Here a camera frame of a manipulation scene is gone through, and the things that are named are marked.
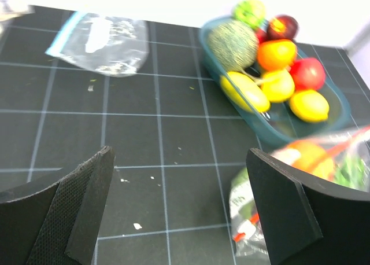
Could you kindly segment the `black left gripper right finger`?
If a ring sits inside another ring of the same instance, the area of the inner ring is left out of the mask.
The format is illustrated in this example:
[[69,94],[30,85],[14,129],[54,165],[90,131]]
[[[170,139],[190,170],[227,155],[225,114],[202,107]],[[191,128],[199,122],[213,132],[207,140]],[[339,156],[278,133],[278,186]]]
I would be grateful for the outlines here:
[[369,193],[250,149],[251,188],[271,264],[369,264]]

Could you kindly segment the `teal fruit bowl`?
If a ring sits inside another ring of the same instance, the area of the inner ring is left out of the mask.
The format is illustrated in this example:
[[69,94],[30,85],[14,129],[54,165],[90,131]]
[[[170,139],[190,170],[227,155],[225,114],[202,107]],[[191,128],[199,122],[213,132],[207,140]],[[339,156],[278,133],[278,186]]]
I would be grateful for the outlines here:
[[[203,65],[217,84],[220,77],[226,74],[206,43],[208,34],[219,24],[231,21],[231,16],[221,16],[206,22],[200,29],[198,38],[203,48]],[[321,123],[307,123],[296,117],[287,103],[272,104],[266,113],[248,112],[237,104],[232,105],[241,118],[254,130],[264,142],[282,146],[308,135],[318,135],[343,129],[350,121],[351,108],[347,98],[335,83],[326,77],[325,85],[319,90],[330,106],[328,119]]]

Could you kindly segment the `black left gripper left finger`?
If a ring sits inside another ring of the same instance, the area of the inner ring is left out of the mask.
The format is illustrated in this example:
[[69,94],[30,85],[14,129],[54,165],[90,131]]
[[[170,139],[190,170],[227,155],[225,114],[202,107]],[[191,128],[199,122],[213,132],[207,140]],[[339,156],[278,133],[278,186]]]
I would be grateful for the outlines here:
[[1,264],[91,264],[115,153],[1,192]]

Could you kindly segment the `clear bag with orange zipper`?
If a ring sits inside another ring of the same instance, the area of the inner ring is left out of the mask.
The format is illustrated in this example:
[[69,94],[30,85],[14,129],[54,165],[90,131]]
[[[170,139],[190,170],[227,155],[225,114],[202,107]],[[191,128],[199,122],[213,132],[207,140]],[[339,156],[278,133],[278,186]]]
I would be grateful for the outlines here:
[[369,127],[251,149],[231,182],[238,257],[270,264],[369,263]]

